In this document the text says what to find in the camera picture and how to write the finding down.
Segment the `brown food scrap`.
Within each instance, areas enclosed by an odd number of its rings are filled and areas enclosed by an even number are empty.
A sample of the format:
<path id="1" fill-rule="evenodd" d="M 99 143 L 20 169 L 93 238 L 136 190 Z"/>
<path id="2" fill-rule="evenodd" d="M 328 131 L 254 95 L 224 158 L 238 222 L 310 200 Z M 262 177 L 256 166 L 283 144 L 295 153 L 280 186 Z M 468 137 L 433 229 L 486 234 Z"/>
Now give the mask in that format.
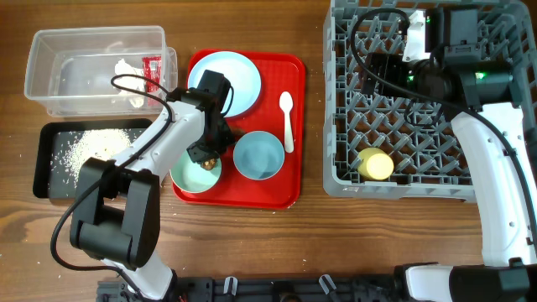
<path id="1" fill-rule="evenodd" d="M 217 163 L 218 163 L 218 159 L 208 159 L 207 161 L 204 161 L 203 163 L 201 163 L 201 167 L 205 170 L 213 170 L 216 166 L 217 166 Z"/>

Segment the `light blue grey bowl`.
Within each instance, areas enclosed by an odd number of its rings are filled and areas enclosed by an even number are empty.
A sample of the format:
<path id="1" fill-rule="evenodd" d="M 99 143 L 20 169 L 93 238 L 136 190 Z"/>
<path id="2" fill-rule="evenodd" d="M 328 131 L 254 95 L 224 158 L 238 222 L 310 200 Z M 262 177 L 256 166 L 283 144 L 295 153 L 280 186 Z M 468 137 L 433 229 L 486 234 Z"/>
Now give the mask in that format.
<path id="1" fill-rule="evenodd" d="M 233 150 L 237 171 L 250 180 L 267 180 L 283 167 L 284 146 L 272 133 L 253 131 L 243 135 Z"/>

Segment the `mint green bowl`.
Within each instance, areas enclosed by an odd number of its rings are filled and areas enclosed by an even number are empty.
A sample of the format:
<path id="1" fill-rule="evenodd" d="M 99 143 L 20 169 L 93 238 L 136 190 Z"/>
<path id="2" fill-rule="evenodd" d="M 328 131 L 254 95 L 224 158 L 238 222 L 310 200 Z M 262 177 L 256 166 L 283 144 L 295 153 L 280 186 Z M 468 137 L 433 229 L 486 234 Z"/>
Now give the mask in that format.
<path id="1" fill-rule="evenodd" d="M 214 167 L 207 170 L 193 162 L 184 151 L 169 173 L 173 183 L 181 190 L 193 194 L 202 193 L 212 188 L 220 179 L 222 162 L 218 159 Z"/>

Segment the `white tissue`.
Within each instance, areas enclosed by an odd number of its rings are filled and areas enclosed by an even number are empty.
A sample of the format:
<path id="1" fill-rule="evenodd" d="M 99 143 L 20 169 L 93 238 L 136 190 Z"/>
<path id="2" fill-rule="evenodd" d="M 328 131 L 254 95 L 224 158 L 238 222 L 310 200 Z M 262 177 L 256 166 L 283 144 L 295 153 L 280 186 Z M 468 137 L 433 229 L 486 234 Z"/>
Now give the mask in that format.
<path id="1" fill-rule="evenodd" d="M 125 61 L 125 59 L 120 59 L 115 67 L 114 67 L 115 73 L 117 76 L 121 74 L 129 74 L 129 75 L 136 75 L 136 76 L 142 76 L 143 70 L 141 68 L 133 67 L 129 63 Z M 119 86 L 127 87 L 131 90 L 136 91 L 145 91 L 145 81 L 143 79 L 137 78 L 137 77 L 121 77 L 115 80 L 115 83 Z M 132 97 L 129 102 L 131 105 L 135 108 L 140 108 L 144 104 L 144 97 L 143 96 L 135 96 Z"/>

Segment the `yellow plastic cup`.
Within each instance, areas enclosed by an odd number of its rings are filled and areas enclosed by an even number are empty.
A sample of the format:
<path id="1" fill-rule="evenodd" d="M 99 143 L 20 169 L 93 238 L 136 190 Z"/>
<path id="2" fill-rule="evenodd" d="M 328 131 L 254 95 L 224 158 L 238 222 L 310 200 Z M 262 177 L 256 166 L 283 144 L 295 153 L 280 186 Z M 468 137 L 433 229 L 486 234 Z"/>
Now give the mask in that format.
<path id="1" fill-rule="evenodd" d="M 365 148 L 358 158 L 357 172 L 370 180 L 386 180 L 394 172 L 394 161 L 380 148 Z"/>

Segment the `red ketchup packet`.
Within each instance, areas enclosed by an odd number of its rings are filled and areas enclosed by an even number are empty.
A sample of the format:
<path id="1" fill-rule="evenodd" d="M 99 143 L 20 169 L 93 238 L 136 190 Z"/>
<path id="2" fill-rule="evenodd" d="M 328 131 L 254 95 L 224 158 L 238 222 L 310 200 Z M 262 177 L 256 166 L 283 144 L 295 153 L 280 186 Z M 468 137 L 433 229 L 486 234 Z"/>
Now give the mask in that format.
<path id="1" fill-rule="evenodd" d="M 160 75 L 162 68 L 162 59 L 160 56 L 146 56 L 142 58 L 143 62 L 143 76 L 151 81 L 160 83 Z M 145 91 L 154 94 L 159 92 L 159 87 L 154 83 L 145 82 Z"/>

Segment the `white cooked rice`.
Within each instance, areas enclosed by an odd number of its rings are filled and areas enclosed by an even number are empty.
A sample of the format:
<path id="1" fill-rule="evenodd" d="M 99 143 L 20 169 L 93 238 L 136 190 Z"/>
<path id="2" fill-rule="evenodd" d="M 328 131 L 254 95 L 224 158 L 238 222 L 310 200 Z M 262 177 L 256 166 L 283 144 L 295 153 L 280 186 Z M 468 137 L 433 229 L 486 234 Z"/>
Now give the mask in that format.
<path id="1" fill-rule="evenodd" d="M 129 147 L 142 133 L 138 129 L 105 128 L 59 132 L 53 137 L 50 160 L 50 195 L 72 194 L 81 166 L 89 159 L 109 160 Z"/>

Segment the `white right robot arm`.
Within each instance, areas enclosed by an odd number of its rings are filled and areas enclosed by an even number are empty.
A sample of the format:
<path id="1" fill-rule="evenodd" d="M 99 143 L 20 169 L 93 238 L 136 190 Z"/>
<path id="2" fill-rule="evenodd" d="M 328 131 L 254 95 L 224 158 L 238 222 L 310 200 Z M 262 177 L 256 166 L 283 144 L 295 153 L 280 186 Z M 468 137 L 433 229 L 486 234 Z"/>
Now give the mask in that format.
<path id="1" fill-rule="evenodd" d="M 380 67 L 362 61 L 376 84 L 414 102 L 440 104 L 467 161 L 482 225 L 477 266 L 398 266 L 404 301 L 533 301 L 536 298 L 536 183 L 524 140 L 523 95 L 514 65 L 485 60 L 472 5 L 430 8 L 422 60 Z"/>

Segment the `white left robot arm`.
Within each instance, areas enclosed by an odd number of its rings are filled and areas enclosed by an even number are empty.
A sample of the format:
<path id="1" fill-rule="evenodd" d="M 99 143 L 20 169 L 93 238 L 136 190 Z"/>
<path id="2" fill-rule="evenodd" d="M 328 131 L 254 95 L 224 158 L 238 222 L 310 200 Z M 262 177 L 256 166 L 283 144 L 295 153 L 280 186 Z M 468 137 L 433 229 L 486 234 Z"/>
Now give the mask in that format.
<path id="1" fill-rule="evenodd" d="M 176 272 L 155 251 L 160 186 L 182 155 L 211 170 L 235 143 L 222 113 L 232 93 L 223 74 L 207 70 L 197 86 L 166 93 L 159 118 L 129 148 L 81 166 L 66 212 L 70 244 L 102 261 L 102 270 L 118 273 L 140 300 L 180 298 Z"/>

